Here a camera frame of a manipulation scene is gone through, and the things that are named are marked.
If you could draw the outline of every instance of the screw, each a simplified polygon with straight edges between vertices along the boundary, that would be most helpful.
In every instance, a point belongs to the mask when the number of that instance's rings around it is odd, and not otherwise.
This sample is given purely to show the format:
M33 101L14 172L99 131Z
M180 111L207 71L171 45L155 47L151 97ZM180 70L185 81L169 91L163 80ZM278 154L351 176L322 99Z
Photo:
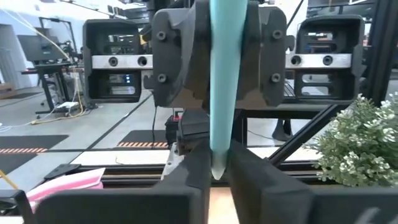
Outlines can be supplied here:
M167 80L167 76L165 74L159 74L157 76L157 81L160 83L165 83Z
M160 31L156 34L156 37L158 40L165 40L166 39L166 33L164 31Z
M290 62L292 63L292 65L300 65L301 64L301 57L298 55L294 55L292 57L292 59L290 59Z
M331 65L333 63L333 58L331 56L327 55L323 58L322 62L324 65Z
M281 31L281 30L274 30L274 31L272 32L272 37L273 37L275 40L278 40L278 39L282 38L282 31Z
M278 73L272 74L271 76L271 82L273 83L279 83L280 82L280 75Z
M110 57L108 63L112 67L116 67L118 65L118 59L116 57Z

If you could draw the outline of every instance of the teal foam tube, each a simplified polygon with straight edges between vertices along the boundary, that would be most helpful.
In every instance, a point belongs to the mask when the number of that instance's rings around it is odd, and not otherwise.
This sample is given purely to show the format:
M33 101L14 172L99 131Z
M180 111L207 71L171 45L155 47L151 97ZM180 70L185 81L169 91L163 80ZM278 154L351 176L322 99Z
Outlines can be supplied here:
M215 179L225 171L231 142L247 8L248 0L210 0L210 148Z

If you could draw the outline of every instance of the hazard tape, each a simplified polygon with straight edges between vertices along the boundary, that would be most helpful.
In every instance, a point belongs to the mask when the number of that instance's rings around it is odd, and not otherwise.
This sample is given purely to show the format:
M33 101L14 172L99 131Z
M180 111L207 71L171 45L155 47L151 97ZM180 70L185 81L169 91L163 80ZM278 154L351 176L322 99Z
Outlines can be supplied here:
M0 149L0 154L33 154L45 152L48 149L45 148L10 148Z
M167 142L121 142L118 147L167 147Z

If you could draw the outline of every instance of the black floor mat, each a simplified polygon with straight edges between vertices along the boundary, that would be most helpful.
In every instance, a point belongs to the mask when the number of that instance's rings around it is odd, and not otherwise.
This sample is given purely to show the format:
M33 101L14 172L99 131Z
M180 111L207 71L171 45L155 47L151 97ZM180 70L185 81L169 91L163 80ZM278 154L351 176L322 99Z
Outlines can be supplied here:
M66 139L67 135L0 136L0 169L6 174Z
M118 144L118 147L134 148L167 148L166 131L155 130L155 141L152 137L152 130L134 130Z
M41 92L38 92L38 93L20 93L20 94L17 94L15 96L7 97L6 100L23 99L23 98L27 98L27 97L30 97L30 96L37 95L39 93L41 93Z
M36 156L36 154L0 154L0 169L9 174Z

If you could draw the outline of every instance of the green leaves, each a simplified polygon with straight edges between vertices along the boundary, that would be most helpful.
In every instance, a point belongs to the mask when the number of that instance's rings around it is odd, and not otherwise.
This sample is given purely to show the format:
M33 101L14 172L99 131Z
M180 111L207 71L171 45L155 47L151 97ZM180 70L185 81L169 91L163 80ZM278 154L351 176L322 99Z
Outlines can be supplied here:
M358 96L330 123L330 128L306 146L323 154L322 180L347 186L393 186L398 183L398 93L380 108Z

